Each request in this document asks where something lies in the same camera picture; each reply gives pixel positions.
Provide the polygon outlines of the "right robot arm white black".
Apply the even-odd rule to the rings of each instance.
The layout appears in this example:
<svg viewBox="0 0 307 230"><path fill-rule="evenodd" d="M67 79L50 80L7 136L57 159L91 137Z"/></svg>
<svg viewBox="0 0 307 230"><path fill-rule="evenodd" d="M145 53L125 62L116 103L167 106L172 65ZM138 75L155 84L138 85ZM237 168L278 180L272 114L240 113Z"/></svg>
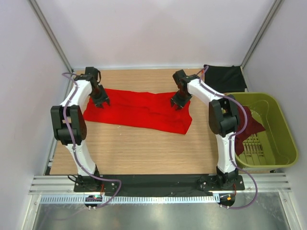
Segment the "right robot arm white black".
<svg viewBox="0 0 307 230"><path fill-rule="evenodd" d="M239 128L240 116L233 96L225 96L204 83L196 74L187 75L184 70L173 74L178 91L170 99L177 110L185 107L192 96L200 99L209 108L209 127L215 134L218 146L216 184L220 189L231 188L238 178L234 163L235 134Z"/></svg>

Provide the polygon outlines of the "bright red t-shirt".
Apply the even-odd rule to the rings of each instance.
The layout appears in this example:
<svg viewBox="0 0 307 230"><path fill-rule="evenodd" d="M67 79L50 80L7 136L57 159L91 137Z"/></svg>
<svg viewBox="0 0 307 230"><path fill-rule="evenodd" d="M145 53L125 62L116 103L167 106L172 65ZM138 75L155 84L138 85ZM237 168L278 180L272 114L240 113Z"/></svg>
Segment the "bright red t-shirt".
<svg viewBox="0 0 307 230"><path fill-rule="evenodd" d="M164 132L186 134L192 117L189 104L177 110L171 106L174 92L150 93L106 89L110 105L103 108L89 100L83 114L86 121L150 128Z"/></svg>

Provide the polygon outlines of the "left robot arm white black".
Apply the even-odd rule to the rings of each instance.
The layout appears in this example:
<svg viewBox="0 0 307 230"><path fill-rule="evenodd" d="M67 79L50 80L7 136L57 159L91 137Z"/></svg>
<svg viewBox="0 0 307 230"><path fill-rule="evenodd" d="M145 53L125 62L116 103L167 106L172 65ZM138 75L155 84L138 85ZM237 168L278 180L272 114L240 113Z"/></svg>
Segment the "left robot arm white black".
<svg viewBox="0 0 307 230"><path fill-rule="evenodd" d="M60 141L71 153L77 167L77 175L68 175L75 183L75 192L97 192L103 182L99 170L92 160L87 144L87 126L81 107L90 97L97 108L110 105L110 98L100 84L101 72L95 67L86 67L85 73L63 73L73 86L65 100L51 107L51 121L56 140Z"/></svg>

